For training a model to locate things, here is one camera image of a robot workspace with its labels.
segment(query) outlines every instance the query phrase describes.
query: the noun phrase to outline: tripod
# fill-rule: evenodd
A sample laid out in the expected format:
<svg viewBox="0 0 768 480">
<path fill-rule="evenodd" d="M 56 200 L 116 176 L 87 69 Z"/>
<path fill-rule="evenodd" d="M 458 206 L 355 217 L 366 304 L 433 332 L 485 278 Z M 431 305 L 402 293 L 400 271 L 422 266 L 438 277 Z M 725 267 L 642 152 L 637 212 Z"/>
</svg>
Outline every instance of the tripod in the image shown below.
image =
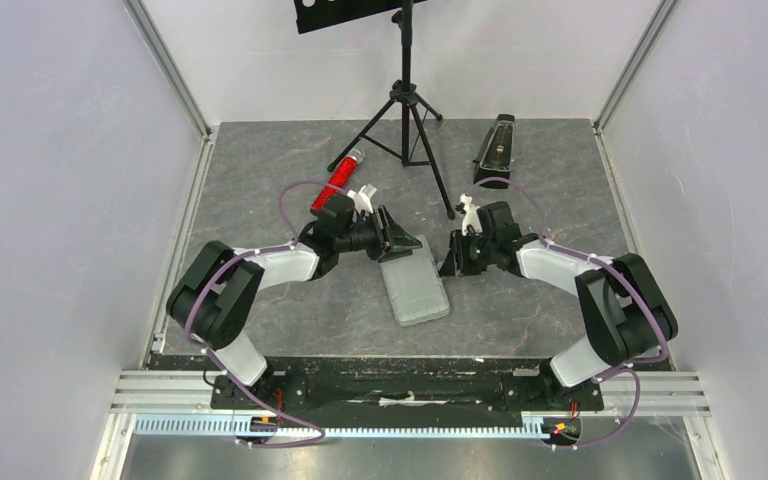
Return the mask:
<svg viewBox="0 0 768 480">
<path fill-rule="evenodd" d="M 399 25 L 402 30 L 402 78 L 396 80 L 393 84 L 393 89 L 390 90 L 390 99 L 387 103 L 372 117 L 372 120 L 366 124 L 365 127 L 357 134 L 349 145 L 343 150 L 340 155 L 334 159 L 328 165 L 328 171 L 333 172 L 341 160 L 349 153 L 349 151 L 361 141 L 361 139 L 369 140 L 373 145 L 381 148 L 385 152 L 393 155 L 394 157 L 402 161 L 403 167 L 416 167 L 422 165 L 430 165 L 431 170 L 434 172 L 434 180 L 437 181 L 437 188 L 440 189 L 440 195 L 443 197 L 443 205 L 446 207 L 446 215 L 450 220 L 455 218 L 455 211 L 452 209 L 452 204 L 449 202 L 449 195 L 446 193 L 446 185 L 443 184 L 443 178 L 440 176 L 440 169 L 437 168 L 437 161 L 434 159 L 434 153 L 431 151 L 431 144 L 428 142 L 428 135 L 425 133 L 425 127 L 423 121 L 419 117 L 416 105 L 420 104 L 425 107 L 429 113 L 434 115 L 434 118 L 438 122 L 443 120 L 443 115 L 434 110 L 434 108 L 425 101 L 418 93 L 416 93 L 416 85 L 410 83 L 410 67 L 411 67 L 411 45 L 413 44 L 413 3 L 414 0 L 402 0 L 402 9 L 397 11 L 393 15 L 393 23 Z M 381 117 L 390 110 L 390 107 L 400 103 L 402 105 L 402 153 L 394 151 L 390 147 L 375 140 L 367 135 L 372 127 L 381 120 Z M 419 137 L 422 140 L 422 145 L 425 147 L 425 153 L 428 155 L 427 162 L 412 162 L 412 155 L 410 153 L 410 118 L 413 116 L 413 120 L 416 123 L 416 128 L 419 131 Z"/>
</svg>

